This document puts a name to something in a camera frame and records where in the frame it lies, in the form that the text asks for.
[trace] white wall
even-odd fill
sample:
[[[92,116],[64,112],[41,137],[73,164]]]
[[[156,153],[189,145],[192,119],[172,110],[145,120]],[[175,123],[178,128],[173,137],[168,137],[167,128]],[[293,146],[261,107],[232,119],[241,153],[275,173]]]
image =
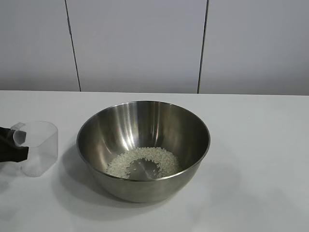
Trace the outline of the white wall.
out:
[[[67,3],[82,91],[197,91],[206,0]]]
[[[64,0],[0,2],[0,89],[79,90]]]
[[[309,95],[309,1],[210,0],[201,93]]]

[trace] clear plastic cup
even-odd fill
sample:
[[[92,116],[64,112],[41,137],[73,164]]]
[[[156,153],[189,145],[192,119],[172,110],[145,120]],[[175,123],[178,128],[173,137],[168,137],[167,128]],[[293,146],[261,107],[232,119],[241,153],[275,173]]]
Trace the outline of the clear plastic cup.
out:
[[[50,123],[35,121],[17,123],[11,127],[16,146],[28,146],[28,158],[20,162],[21,170],[28,176],[45,173],[58,158],[58,129]]]

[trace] bowl rim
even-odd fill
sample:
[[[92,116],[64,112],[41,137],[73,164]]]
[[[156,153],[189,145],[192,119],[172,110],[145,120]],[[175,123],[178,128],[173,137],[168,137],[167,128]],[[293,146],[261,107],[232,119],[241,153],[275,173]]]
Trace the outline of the bowl rim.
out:
[[[103,111],[106,111],[106,110],[108,110],[108,109],[111,109],[111,108],[114,108],[114,107],[117,107],[117,106],[120,106],[120,105],[131,104],[131,103],[137,103],[137,102],[156,102],[156,103],[162,103],[162,104],[173,105],[173,106],[177,106],[177,107],[179,107],[179,108],[182,108],[183,110],[185,110],[185,111],[187,111],[187,112],[193,114],[194,116],[196,116],[196,117],[198,118],[198,120],[200,120],[201,123],[202,123],[202,124],[204,125],[204,127],[206,128],[206,132],[207,132],[207,135],[208,135],[208,141],[207,141],[207,142],[208,142],[208,145],[207,145],[207,148],[206,148],[204,154],[201,156],[201,158],[198,159],[198,161],[196,161],[196,162],[195,162],[194,164],[192,164],[190,167],[188,167],[188,168],[186,168],[186,169],[184,169],[184,170],[182,170],[182,171],[180,171],[180,172],[178,172],[178,173],[175,173],[175,174],[173,174],[173,175],[164,176],[164,177],[157,178],[157,179],[150,179],[150,180],[136,180],[136,179],[120,178],[120,177],[117,177],[117,176],[109,175],[109,174],[107,174],[107,173],[105,173],[105,172],[103,172],[103,171],[101,171],[101,170],[99,170],[99,169],[93,167],[93,165],[92,165],[90,162],[88,162],[88,161],[83,157],[83,155],[82,155],[82,153],[81,153],[81,151],[80,151],[80,149],[79,149],[79,142],[78,142],[78,141],[79,141],[79,137],[80,137],[80,134],[81,134],[83,128],[86,126],[86,124],[87,124],[90,120],[92,120],[95,116],[97,116],[98,114],[100,114],[100,113],[103,112]],[[82,158],[82,160],[87,164],[88,167],[90,167],[93,171],[98,172],[99,174],[103,174],[103,175],[105,175],[105,176],[107,176],[107,177],[109,177],[109,178],[114,178],[114,179],[129,181],[129,182],[153,182],[153,181],[159,181],[159,180],[170,179],[170,178],[176,177],[176,176],[178,176],[178,175],[181,175],[181,174],[183,174],[183,173],[185,173],[185,172],[191,170],[192,168],[194,168],[195,166],[197,166],[197,165],[199,165],[199,164],[201,163],[201,161],[205,158],[206,154],[208,153],[210,144],[211,144],[211,135],[210,135],[210,133],[209,133],[208,127],[206,126],[206,124],[204,123],[204,121],[203,121],[200,117],[198,117],[196,114],[192,113],[190,110],[187,110],[187,109],[185,109],[185,108],[183,108],[183,107],[181,107],[181,106],[178,106],[178,105],[175,105],[175,104],[172,104],[172,103],[168,103],[168,102],[164,102],[164,101],[161,101],[161,102],[160,102],[160,101],[151,101],[151,100],[149,100],[149,101],[148,101],[148,100],[145,100],[145,101],[143,101],[143,100],[142,100],[142,101],[128,101],[128,102],[116,104],[116,105],[113,105],[113,106],[109,106],[109,107],[107,107],[107,108],[105,108],[105,109],[103,109],[103,110],[100,110],[99,112],[97,112],[97,113],[95,113],[93,116],[91,116],[91,117],[81,126],[81,128],[80,128],[79,131],[78,131],[77,138],[76,138],[76,146],[77,146],[77,151],[78,151],[78,153],[79,153],[79,156],[80,156],[80,157]]]

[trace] white table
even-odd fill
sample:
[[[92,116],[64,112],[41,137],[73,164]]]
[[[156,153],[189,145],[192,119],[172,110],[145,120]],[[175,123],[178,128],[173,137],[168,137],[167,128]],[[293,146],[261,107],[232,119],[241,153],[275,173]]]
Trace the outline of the white table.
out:
[[[74,147],[94,113],[135,100],[185,107],[211,133],[194,178],[157,204],[108,197]],[[38,178],[1,164],[1,232],[309,231],[309,97],[0,91],[0,126],[35,120],[58,127],[59,158]]]

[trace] uncooked rice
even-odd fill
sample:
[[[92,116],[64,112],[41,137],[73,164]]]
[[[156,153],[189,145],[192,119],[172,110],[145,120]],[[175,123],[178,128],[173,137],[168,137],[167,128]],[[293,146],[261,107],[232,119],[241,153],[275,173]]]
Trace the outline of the uncooked rice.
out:
[[[179,161],[173,153],[160,147],[142,147],[118,155],[109,163],[106,173],[128,179],[130,164],[140,159],[152,161],[157,165],[158,178],[173,175],[181,171]]]

